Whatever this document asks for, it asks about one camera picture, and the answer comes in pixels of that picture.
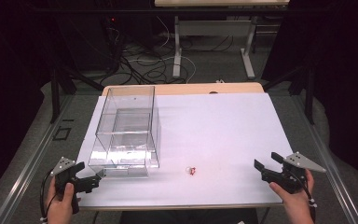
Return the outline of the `white desk frame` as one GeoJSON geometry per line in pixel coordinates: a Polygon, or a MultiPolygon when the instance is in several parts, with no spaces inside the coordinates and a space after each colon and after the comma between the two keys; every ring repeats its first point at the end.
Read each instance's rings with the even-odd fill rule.
{"type": "Polygon", "coordinates": [[[182,21],[178,17],[174,18],[174,62],[172,76],[179,77],[181,74],[182,49],[180,46],[181,36],[245,36],[246,46],[241,49],[241,57],[245,68],[246,76],[255,79],[254,68],[250,59],[250,52],[255,36],[257,16],[251,17],[247,21],[182,21]]]}

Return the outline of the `person's dark lap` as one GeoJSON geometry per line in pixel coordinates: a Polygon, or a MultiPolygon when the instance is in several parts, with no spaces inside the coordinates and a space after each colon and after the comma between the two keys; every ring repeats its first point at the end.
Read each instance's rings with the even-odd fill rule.
{"type": "Polygon", "coordinates": [[[126,211],[119,224],[258,224],[254,208],[126,211]]]}

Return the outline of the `black power strip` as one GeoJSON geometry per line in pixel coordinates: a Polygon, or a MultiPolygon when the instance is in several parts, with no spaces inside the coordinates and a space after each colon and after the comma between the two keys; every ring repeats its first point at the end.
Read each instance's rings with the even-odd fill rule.
{"type": "Polygon", "coordinates": [[[103,18],[103,27],[110,41],[116,42],[120,32],[116,27],[115,19],[110,17],[103,18]]]}

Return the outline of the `clear acrylic box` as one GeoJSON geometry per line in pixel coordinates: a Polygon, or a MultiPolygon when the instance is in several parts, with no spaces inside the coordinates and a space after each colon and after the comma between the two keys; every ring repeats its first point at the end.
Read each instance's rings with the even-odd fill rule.
{"type": "Polygon", "coordinates": [[[159,167],[160,119],[153,86],[107,90],[89,157],[100,177],[149,176],[159,167]]]}

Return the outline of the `aluminium rail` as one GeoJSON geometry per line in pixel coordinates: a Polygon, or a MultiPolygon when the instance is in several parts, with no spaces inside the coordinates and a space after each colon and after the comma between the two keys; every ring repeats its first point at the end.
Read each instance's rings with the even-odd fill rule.
{"type": "Polygon", "coordinates": [[[341,162],[329,148],[330,130],[323,106],[314,102],[311,107],[313,124],[305,114],[305,99],[288,96],[290,107],[284,112],[284,130],[294,152],[315,159],[326,173],[314,172],[316,200],[319,205],[317,224],[358,224],[358,205],[351,193],[351,185],[345,176],[352,168],[341,162]]]}
{"type": "Polygon", "coordinates": [[[33,223],[40,218],[39,188],[47,170],[62,156],[75,159],[84,131],[76,112],[80,97],[61,98],[61,114],[51,122],[52,107],[47,97],[25,135],[12,163],[0,180],[0,224],[10,224],[20,205],[29,200],[33,223]]]}

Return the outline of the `dark curtain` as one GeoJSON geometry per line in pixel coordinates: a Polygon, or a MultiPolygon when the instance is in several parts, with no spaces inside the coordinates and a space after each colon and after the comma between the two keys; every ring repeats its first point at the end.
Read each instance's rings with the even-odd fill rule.
{"type": "Polygon", "coordinates": [[[329,147],[358,170],[358,0],[290,0],[290,9],[335,6],[324,17],[282,20],[262,78],[272,80],[301,65],[311,44],[328,35],[315,66],[314,96],[330,126],[329,147]]]}
{"type": "Polygon", "coordinates": [[[48,81],[20,0],[0,0],[0,179],[42,105],[48,81]]]}

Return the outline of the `black metal stand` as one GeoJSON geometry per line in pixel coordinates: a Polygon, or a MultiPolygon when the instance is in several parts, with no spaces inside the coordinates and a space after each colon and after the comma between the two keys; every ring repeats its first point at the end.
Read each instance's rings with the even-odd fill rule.
{"type": "Polygon", "coordinates": [[[283,75],[279,75],[263,84],[263,90],[268,91],[272,87],[280,84],[288,78],[292,78],[294,81],[289,86],[290,95],[299,95],[303,90],[305,94],[304,115],[306,116],[310,124],[314,124],[313,120],[313,94],[314,94],[314,80],[315,80],[315,66],[312,64],[305,64],[295,67],[283,75]]]}
{"type": "Polygon", "coordinates": [[[53,66],[49,73],[52,102],[51,123],[54,123],[61,114],[60,91],[63,91],[64,94],[70,95],[76,93],[76,85],[73,79],[78,79],[97,91],[102,91],[104,89],[103,85],[91,80],[90,78],[82,75],[78,71],[66,65],[53,66]]]}

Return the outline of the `person's right hand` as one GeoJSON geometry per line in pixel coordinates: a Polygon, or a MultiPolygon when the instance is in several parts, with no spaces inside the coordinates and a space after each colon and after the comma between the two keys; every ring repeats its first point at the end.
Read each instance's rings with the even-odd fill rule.
{"type": "Polygon", "coordinates": [[[268,185],[282,199],[286,210],[309,210],[308,193],[312,194],[313,192],[314,179],[308,169],[306,169],[306,178],[308,179],[308,183],[306,184],[307,190],[302,189],[300,192],[294,194],[288,193],[275,182],[271,182],[268,185]]]}

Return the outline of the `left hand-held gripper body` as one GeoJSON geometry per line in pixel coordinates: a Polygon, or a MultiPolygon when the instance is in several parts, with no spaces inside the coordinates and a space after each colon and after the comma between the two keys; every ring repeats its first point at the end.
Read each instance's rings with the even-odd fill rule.
{"type": "Polygon", "coordinates": [[[94,185],[95,175],[89,177],[77,177],[74,173],[74,166],[77,163],[73,160],[61,157],[56,166],[50,172],[55,177],[55,189],[63,195],[67,183],[72,183],[75,187],[75,193],[72,199],[73,214],[79,212],[79,205],[76,195],[78,192],[91,193],[93,189],[98,188],[94,185]]]}

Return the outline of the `person's left hand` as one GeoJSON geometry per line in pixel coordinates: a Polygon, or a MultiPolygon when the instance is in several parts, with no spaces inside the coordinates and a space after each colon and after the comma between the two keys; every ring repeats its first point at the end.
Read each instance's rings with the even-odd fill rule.
{"type": "Polygon", "coordinates": [[[48,207],[48,224],[70,224],[73,208],[72,199],[75,193],[75,187],[72,183],[67,183],[64,194],[61,198],[56,195],[55,178],[49,183],[46,206],[48,207]]]}

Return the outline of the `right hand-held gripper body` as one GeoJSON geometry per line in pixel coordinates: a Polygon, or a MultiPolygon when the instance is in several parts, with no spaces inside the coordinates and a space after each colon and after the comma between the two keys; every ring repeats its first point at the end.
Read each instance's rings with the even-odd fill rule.
{"type": "Polygon", "coordinates": [[[260,172],[261,179],[268,183],[275,182],[287,192],[293,194],[305,188],[308,179],[306,169],[325,173],[326,169],[299,152],[283,157],[282,171],[267,169],[260,172]]]}

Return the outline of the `white table mat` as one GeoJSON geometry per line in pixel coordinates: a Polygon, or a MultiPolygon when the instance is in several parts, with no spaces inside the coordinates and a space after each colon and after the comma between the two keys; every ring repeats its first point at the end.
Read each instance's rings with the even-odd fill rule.
{"type": "Polygon", "coordinates": [[[105,178],[81,194],[90,210],[257,207],[281,200],[262,181],[254,160],[269,169],[272,152],[291,154],[265,93],[162,95],[159,167],[146,178],[105,178]],[[196,167],[194,175],[186,167],[196,167]]]}

